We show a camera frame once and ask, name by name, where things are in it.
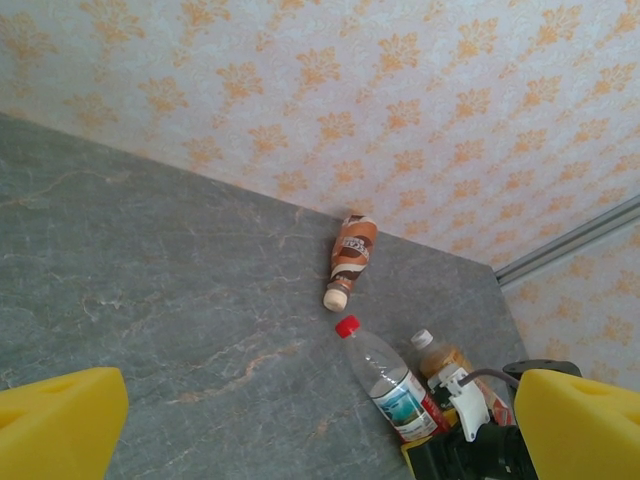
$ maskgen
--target orange bottle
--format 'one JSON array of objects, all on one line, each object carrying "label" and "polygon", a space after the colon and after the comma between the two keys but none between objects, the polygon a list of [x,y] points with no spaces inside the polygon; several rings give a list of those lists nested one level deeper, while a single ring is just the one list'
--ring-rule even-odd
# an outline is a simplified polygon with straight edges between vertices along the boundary
[{"label": "orange bottle", "polygon": [[[411,337],[411,343],[420,354],[419,369],[427,379],[452,363],[464,368],[467,373],[474,370],[458,347],[434,340],[427,329],[422,329]],[[475,383],[484,395],[484,400],[496,421],[500,425],[513,424],[513,414],[507,404],[482,380],[475,380]]]}]

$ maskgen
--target black cable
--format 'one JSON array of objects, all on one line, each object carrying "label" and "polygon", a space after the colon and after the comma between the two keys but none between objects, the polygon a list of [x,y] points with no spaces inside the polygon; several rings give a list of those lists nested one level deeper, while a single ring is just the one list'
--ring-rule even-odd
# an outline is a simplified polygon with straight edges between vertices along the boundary
[{"label": "black cable", "polygon": [[464,377],[462,380],[458,382],[458,385],[464,387],[465,385],[473,382],[476,378],[481,377],[483,375],[488,375],[490,377],[499,378],[507,385],[512,386],[517,389],[520,386],[520,382],[513,378],[511,375],[501,372],[499,370],[494,370],[492,368],[480,368],[479,370],[474,370],[469,375]]}]

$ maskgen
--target wall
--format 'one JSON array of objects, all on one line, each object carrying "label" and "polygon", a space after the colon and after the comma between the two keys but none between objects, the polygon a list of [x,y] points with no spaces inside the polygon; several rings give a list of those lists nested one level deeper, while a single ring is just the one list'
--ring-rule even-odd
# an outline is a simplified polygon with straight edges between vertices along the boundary
[{"label": "wall", "polygon": [[532,357],[640,385],[640,220],[504,288]]},{"label": "wall", "polygon": [[0,7],[0,111],[498,268],[640,181],[640,2]]}]

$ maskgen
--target yellow foam block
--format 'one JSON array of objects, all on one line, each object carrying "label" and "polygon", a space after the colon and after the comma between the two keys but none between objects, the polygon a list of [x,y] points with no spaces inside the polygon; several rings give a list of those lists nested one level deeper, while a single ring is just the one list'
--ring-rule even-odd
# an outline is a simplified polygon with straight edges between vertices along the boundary
[{"label": "yellow foam block", "polygon": [[515,399],[540,480],[640,478],[640,394],[529,370]]},{"label": "yellow foam block", "polygon": [[0,392],[2,478],[104,478],[127,408],[117,368],[92,368]]}]

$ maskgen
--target white bottle cap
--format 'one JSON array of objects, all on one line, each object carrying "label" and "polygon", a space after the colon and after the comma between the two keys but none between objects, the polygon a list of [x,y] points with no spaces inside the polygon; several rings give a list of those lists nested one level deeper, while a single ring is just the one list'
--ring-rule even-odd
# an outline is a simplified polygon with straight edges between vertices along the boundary
[{"label": "white bottle cap", "polygon": [[327,307],[332,312],[341,312],[344,310],[344,307],[347,306],[347,294],[342,290],[337,290],[335,288],[330,288],[324,294],[324,306]]},{"label": "white bottle cap", "polygon": [[429,333],[429,330],[423,328],[419,332],[417,332],[413,337],[411,337],[411,343],[418,350],[426,347],[433,341],[433,335]]}]

